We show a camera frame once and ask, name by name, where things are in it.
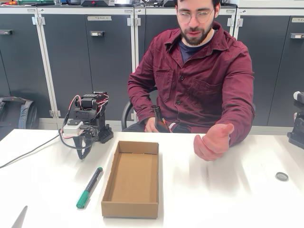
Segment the person's right hand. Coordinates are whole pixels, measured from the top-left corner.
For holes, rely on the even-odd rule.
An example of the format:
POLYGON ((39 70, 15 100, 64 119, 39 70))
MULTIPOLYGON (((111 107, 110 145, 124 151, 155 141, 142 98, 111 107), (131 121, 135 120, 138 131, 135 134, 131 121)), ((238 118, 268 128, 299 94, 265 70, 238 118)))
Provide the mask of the person's right hand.
POLYGON ((145 129, 146 133, 157 133, 158 130, 155 127, 155 117, 147 118, 145 121, 145 129))

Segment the person's left hand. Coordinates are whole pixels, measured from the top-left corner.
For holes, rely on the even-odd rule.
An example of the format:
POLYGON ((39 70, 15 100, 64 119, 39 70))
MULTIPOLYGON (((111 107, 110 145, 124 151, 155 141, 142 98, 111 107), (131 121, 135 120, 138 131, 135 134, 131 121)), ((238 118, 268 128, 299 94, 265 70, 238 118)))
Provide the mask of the person's left hand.
POLYGON ((230 134, 233 133, 233 124, 216 124, 207 133, 194 138, 194 152, 205 161, 214 161, 223 156, 229 149, 230 134))

